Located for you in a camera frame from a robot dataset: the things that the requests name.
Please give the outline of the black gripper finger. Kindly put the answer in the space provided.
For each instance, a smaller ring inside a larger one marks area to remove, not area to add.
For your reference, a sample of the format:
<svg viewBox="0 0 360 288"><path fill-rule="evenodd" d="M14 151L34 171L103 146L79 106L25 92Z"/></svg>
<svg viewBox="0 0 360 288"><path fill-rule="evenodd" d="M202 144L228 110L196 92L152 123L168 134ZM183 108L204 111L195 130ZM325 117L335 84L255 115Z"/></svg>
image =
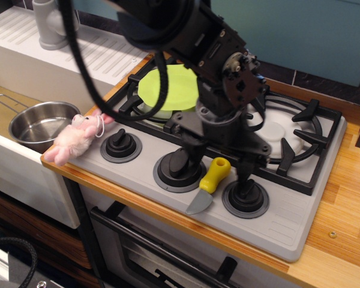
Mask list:
<svg viewBox="0 0 360 288"><path fill-rule="evenodd" d="M206 150L206 142L194 136L182 136L182 156L179 175L195 174Z"/></svg>
<svg viewBox="0 0 360 288"><path fill-rule="evenodd" d="M243 157L239 159L236 165L236 173L238 183L236 185L237 195L257 195L258 190L255 187L254 181L249 180L256 166L255 158Z"/></svg>

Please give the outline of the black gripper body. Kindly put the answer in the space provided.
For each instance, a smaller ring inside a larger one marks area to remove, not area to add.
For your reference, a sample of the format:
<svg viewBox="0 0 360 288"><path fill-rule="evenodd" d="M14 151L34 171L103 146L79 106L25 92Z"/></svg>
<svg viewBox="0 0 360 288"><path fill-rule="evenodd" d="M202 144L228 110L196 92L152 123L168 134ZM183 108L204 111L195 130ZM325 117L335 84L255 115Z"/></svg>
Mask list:
<svg viewBox="0 0 360 288"><path fill-rule="evenodd" d="M265 122L264 114L260 117L260 123L250 125L248 121L253 117L247 108L217 116L198 101L195 111L176 112L171 121L182 134L189 134L241 161L265 167L270 162L271 147L256 133Z"/></svg>

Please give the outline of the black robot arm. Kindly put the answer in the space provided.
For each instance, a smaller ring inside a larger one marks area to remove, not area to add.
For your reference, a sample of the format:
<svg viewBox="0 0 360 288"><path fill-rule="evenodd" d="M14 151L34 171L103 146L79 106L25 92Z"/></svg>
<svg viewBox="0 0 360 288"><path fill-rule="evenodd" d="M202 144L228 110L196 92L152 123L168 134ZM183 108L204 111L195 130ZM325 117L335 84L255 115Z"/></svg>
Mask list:
<svg viewBox="0 0 360 288"><path fill-rule="evenodd" d="M209 1L112 1L127 41L149 52L166 52L197 75L199 99L194 113L178 113L182 141L200 158L207 144L232 151L239 159L235 196L257 196L249 179L269 158L269 146L248 127L248 103L268 87L245 41Z"/></svg>

